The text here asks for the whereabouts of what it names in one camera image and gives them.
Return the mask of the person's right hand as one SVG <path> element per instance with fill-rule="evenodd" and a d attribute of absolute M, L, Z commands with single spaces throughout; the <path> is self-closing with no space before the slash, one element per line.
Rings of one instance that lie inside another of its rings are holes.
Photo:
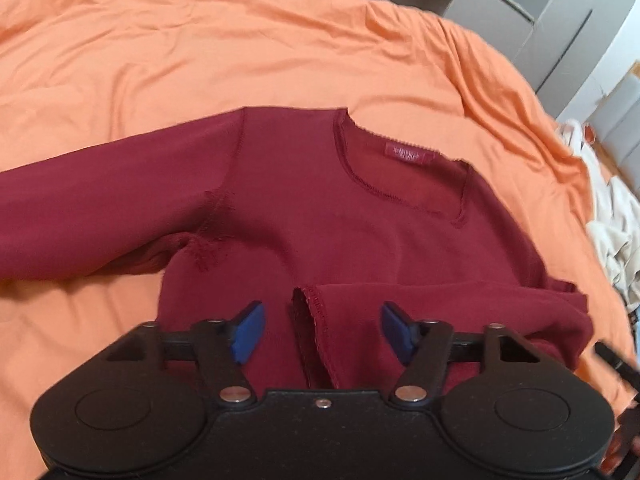
<path fill-rule="evenodd" d="M 602 460 L 601 471 L 611 479 L 639 478 L 639 405 L 627 408 Z"/>

